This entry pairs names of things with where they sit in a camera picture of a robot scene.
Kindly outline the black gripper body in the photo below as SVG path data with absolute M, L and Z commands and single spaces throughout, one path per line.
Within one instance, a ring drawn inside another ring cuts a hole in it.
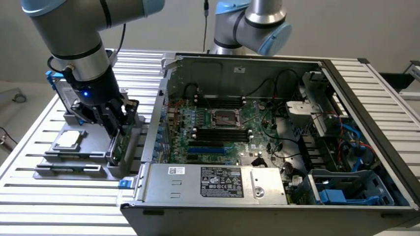
M 96 106 L 113 100 L 121 103 L 123 96 L 113 70 L 107 70 L 101 76 L 91 81 L 77 81 L 72 70 L 64 70 L 64 78 L 83 104 Z

